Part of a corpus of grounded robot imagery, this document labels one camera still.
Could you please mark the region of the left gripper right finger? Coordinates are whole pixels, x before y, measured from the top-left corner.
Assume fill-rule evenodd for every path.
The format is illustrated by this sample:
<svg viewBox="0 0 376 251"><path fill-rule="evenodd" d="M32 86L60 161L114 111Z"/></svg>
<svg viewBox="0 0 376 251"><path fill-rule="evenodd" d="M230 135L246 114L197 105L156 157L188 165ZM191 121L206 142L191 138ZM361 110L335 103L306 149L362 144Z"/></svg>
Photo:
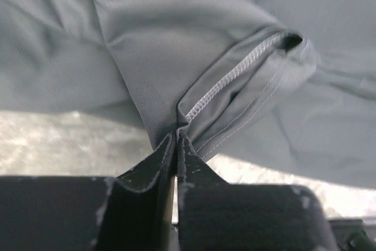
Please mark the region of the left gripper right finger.
<svg viewBox="0 0 376 251"><path fill-rule="evenodd" d="M337 250L315 194L300 185L235 185L178 147L181 250Z"/></svg>

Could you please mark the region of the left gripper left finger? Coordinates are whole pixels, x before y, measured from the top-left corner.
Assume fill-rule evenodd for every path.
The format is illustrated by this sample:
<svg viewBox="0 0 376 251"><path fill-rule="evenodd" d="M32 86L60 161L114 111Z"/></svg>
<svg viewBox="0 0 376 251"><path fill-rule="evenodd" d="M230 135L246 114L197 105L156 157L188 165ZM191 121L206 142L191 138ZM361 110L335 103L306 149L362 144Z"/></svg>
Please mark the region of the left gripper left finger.
<svg viewBox="0 0 376 251"><path fill-rule="evenodd" d="M116 178L1 177L1 249L167 250L175 145Z"/></svg>

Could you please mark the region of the grey t shirt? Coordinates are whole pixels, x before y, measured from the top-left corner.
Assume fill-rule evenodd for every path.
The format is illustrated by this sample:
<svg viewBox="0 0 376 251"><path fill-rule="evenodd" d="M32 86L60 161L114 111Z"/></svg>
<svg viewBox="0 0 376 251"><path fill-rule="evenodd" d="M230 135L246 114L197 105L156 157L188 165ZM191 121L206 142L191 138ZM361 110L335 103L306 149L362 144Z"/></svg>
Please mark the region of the grey t shirt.
<svg viewBox="0 0 376 251"><path fill-rule="evenodd" d="M375 0L1 0L1 108L375 188Z"/></svg>

